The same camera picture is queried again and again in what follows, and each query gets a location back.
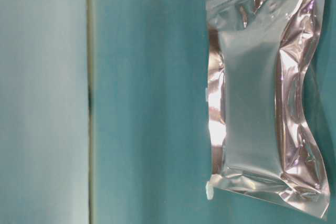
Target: reflective surface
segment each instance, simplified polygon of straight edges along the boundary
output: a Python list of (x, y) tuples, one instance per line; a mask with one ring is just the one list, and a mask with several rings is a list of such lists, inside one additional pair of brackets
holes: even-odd
[(209, 184), (324, 218), (330, 190), (302, 108), (324, 0), (207, 0)]

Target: teal wall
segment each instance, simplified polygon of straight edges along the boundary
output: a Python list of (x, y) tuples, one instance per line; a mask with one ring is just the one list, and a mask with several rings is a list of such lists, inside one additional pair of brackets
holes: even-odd
[[(327, 0), (305, 97), (331, 184), (328, 223), (336, 222), (335, 8)], [(325, 223), (227, 191), (206, 200), (203, 0), (92, 0), (92, 17), (94, 224)]]
[(86, 0), (0, 0), (0, 223), (88, 223)]

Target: small white tag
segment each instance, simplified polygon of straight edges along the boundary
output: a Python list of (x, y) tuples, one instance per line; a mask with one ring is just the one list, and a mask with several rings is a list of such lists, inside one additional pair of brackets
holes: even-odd
[(206, 198), (208, 200), (212, 200), (214, 198), (214, 187), (209, 183), (209, 181), (205, 185)]

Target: silver foil bag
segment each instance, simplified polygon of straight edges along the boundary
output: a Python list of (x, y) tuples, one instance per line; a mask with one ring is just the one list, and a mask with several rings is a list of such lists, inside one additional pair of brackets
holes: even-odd
[(206, 0), (216, 187), (324, 218), (330, 190), (302, 108), (324, 0)]

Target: crinkled foil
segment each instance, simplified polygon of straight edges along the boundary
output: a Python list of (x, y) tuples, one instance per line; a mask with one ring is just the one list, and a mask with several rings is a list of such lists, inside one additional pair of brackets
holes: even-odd
[(211, 187), (325, 218), (330, 190), (302, 108), (324, 0), (206, 0)]

